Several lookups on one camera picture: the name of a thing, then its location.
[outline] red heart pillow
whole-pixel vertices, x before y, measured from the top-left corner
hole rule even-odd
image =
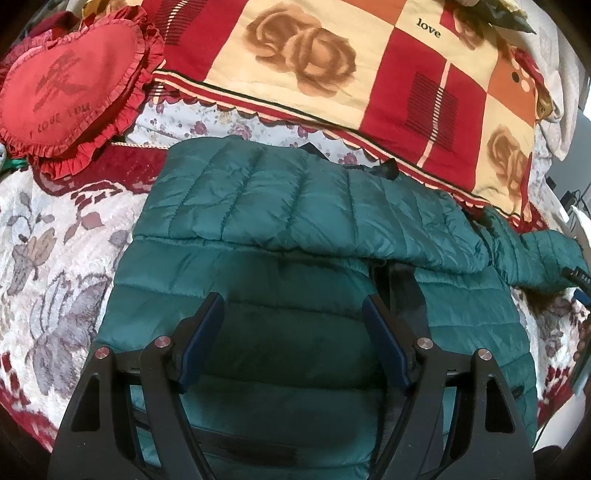
[[[0,91],[0,138],[54,178],[76,174],[138,116],[164,43],[141,7],[29,50]]]

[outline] green fabric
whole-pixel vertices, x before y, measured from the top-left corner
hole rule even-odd
[[[587,271],[577,242],[554,230],[518,235],[492,208],[478,220],[493,265],[505,283],[551,294],[572,285],[560,275],[564,267]]]
[[[418,267],[433,339],[462,353],[489,348],[511,388],[523,385],[518,406],[533,439],[533,361],[507,286],[508,265],[522,259],[508,257],[508,235],[476,230],[448,194],[405,176],[384,180],[239,137],[181,142],[122,257],[97,342],[143,348],[218,291],[226,320],[204,376],[183,396],[187,416],[214,432],[292,446],[299,467],[209,457],[214,472],[365,480],[385,387],[361,321],[375,291],[366,259],[402,261]],[[551,245],[561,242],[569,245],[559,237]],[[555,270],[544,274],[541,290],[559,284]],[[143,407],[140,389],[133,399]],[[452,406],[446,394],[448,425]],[[141,440],[157,463],[149,435]]]

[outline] metal screw head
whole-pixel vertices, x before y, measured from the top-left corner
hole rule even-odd
[[[108,356],[109,356],[109,349],[105,346],[100,347],[95,352],[95,357],[97,357],[99,360],[102,360],[103,358],[107,358]]]
[[[433,348],[433,340],[427,337],[421,337],[417,340],[417,345],[423,350],[429,350]]]
[[[156,340],[154,340],[154,345],[158,348],[164,348],[165,346],[170,345],[170,337],[166,335],[161,335]]]
[[[489,361],[492,358],[492,353],[490,353],[486,348],[481,348],[478,350],[478,356],[483,360]]]

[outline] teal down jacket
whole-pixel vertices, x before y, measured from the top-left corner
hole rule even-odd
[[[414,265],[433,340],[490,349],[531,440],[537,396],[529,341],[509,286],[567,287],[584,267],[552,231],[517,235],[492,209],[471,225],[453,199],[401,175],[386,180],[295,148],[239,137],[168,152],[115,276],[98,344],[143,348],[169,335],[210,291],[226,319],[204,375],[185,395],[192,425],[287,445],[297,466],[207,455],[220,480],[368,476],[385,380],[361,321],[375,292],[367,259]],[[141,389],[132,393],[143,408]],[[454,392],[444,398],[449,429]],[[158,464],[146,432],[146,460]]]

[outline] floral bedspread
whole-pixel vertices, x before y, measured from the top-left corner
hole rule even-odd
[[[164,148],[186,138],[232,134],[280,146],[311,142],[336,163],[375,165],[362,150],[321,131],[266,125],[199,103],[148,103],[126,141]],[[101,157],[59,183],[30,169],[0,182],[0,404],[48,450],[164,160],[164,150],[150,151],[154,159],[148,163],[139,164],[133,155],[112,164]],[[534,310],[514,290],[530,335],[541,415],[564,391],[584,318],[568,298],[557,296]]]

